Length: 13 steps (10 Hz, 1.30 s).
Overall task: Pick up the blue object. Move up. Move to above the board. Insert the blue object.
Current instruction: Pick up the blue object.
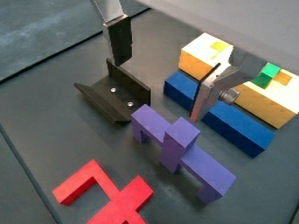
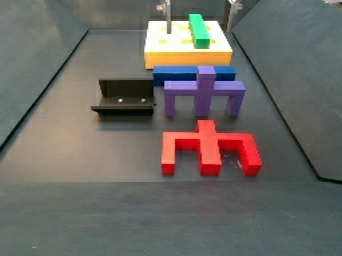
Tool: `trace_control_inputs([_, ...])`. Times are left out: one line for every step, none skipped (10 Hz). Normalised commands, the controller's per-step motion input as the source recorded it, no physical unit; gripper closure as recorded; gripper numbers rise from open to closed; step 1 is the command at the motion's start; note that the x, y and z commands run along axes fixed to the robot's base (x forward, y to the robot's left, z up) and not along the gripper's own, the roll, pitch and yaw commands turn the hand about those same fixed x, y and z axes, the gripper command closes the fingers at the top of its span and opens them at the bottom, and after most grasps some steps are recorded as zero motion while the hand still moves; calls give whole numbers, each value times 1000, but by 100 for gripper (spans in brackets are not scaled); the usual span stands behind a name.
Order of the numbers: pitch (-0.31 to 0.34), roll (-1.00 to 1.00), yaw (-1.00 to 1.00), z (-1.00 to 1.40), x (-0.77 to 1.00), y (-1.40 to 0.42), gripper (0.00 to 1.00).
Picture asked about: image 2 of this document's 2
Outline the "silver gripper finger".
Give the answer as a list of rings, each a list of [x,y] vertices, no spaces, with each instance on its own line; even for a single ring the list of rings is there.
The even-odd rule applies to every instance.
[[[227,17],[227,32],[231,31],[234,17],[243,9],[242,0],[227,0],[228,3],[228,17]]]
[[[171,0],[160,0],[160,3],[156,5],[156,10],[165,16],[167,33],[171,33],[172,32]]]

